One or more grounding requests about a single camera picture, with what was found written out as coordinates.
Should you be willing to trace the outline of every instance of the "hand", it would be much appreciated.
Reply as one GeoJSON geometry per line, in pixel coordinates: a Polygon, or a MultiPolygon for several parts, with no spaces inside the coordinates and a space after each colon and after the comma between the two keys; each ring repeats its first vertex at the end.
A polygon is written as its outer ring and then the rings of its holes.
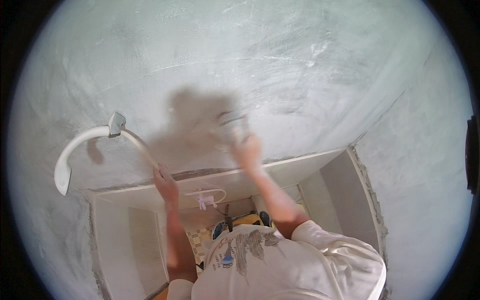
{"type": "Polygon", "coordinates": [[[179,187],[164,165],[158,165],[158,169],[153,169],[153,183],[165,204],[178,204],[179,187]]]}
{"type": "Polygon", "coordinates": [[[235,143],[232,146],[232,154],[237,163],[250,176],[263,172],[262,168],[262,143],[254,133],[250,133],[244,140],[235,134],[235,143]]]}

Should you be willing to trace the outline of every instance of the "gray wall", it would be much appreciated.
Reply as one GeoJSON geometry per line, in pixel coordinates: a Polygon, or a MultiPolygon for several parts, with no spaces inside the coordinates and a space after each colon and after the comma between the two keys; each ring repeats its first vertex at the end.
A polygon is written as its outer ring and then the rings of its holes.
{"type": "Polygon", "coordinates": [[[472,201],[464,161],[471,114],[461,64],[442,35],[356,146],[388,228],[391,299],[429,299],[463,242],[472,201]]]}
{"type": "Polygon", "coordinates": [[[21,74],[8,140],[36,270],[59,299],[101,298],[84,191],[151,169],[123,138],[73,153],[66,197],[53,169],[70,139],[112,112],[173,172],[234,166],[214,130],[231,107],[249,113],[265,158],[332,150],[391,107],[440,34],[419,1],[65,1],[21,74]]]}

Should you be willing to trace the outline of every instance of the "blue graphic element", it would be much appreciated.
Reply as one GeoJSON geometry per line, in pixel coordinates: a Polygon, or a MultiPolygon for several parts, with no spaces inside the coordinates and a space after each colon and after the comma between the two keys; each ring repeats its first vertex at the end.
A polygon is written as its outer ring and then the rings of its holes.
{"type": "Polygon", "coordinates": [[[233,257],[232,257],[232,241],[228,241],[228,248],[225,251],[225,256],[222,259],[222,266],[226,269],[230,268],[233,265],[233,257]]]}

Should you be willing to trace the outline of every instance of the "white t-shirt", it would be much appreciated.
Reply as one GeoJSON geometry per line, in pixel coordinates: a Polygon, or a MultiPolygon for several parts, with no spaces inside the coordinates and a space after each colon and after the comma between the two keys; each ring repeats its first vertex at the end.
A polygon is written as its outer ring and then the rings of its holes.
{"type": "Polygon", "coordinates": [[[291,240],[274,228],[239,225],[214,241],[195,283],[170,283],[167,299],[378,300],[385,276],[372,246],[311,220],[291,240]]]}

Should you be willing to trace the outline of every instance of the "plastering trowel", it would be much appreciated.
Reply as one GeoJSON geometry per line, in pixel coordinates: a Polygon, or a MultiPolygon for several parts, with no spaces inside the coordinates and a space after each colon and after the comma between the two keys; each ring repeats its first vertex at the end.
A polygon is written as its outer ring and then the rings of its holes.
{"type": "Polygon", "coordinates": [[[222,112],[218,116],[220,138],[227,146],[232,146],[236,138],[243,141],[250,134],[247,114],[238,111],[222,112]]]}

